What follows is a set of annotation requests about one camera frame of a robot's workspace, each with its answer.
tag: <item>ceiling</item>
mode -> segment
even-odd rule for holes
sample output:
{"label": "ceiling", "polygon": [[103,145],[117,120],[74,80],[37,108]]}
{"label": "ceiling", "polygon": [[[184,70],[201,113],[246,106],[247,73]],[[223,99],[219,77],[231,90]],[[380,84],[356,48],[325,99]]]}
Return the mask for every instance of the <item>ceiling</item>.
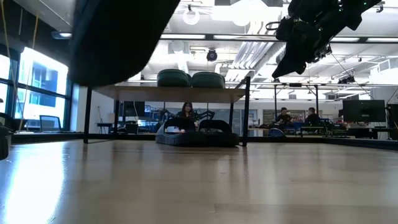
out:
{"label": "ceiling", "polygon": [[[33,14],[40,13],[40,19],[59,31],[71,30],[73,7],[75,0],[15,0]],[[363,22],[358,30],[344,29],[341,36],[398,36],[398,5],[396,0],[385,0],[384,11],[376,13],[376,7],[363,14]],[[188,3],[192,4],[193,12],[185,13]],[[277,21],[286,14],[287,5],[283,8],[267,7],[261,0],[241,0],[232,6],[214,6],[214,0],[181,1],[172,16],[165,33],[179,34],[265,34],[267,22]],[[196,24],[190,25],[199,13]],[[156,74],[166,68],[180,68],[186,65],[190,73],[208,70],[214,72],[218,64],[243,66],[245,69],[234,77],[242,78],[255,70],[253,80],[269,82],[275,69],[275,54],[280,52],[280,43],[245,43],[228,41],[188,40],[185,43],[185,54],[176,56],[170,47],[172,41],[160,41],[150,62],[141,72],[145,79],[153,79]],[[345,70],[355,70],[357,80],[365,82],[369,76],[369,68],[390,57],[398,57],[398,44],[332,44],[333,54],[320,63],[311,65],[303,75],[296,73],[281,78],[283,82],[337,82]],[[215,49],[218,59],[208,62],[207,51]],[[222,70],[228,76],[228,67]]]}

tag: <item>green bean bag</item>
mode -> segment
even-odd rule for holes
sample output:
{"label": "green bean bag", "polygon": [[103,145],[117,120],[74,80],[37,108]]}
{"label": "green bean bag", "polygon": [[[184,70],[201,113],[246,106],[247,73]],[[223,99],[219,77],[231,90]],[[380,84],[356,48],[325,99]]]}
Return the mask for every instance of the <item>green bean bag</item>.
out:
{"label": "green bean bag", "polygon": [[225,88],[225,78],[214,72],[198,72],[192,77],[192,87]]}
{"label": "green bean bag", "polygon": [[162,70],[157,74],[157,86],[188,87],[190,77],[177,69]]}

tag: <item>wooden tabletop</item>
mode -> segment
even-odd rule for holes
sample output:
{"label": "wooden tabletop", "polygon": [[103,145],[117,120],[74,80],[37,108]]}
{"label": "wooden tabletop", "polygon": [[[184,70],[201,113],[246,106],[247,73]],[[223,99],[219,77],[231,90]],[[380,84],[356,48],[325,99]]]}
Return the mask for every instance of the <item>wooden tabletop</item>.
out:
{"label": "wooden tabletop", "polygon": [[120,101],[235,103],[243,89],[110,85],[94,91]]}

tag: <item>computer monitor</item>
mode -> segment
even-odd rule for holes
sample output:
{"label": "computer monitor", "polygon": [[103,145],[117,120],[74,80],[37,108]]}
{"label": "computer monitor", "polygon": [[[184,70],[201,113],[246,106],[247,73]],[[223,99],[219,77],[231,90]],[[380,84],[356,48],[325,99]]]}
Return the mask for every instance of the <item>computer monitor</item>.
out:
{"label": "computer monitor", "polygon": [[124,101],[120,105],[119,115],[125,117],[145,116],[145,102]]}
{"label": "computer monitor", "polygon": [[386,122],[384,100],[343,100],[346,122]]}

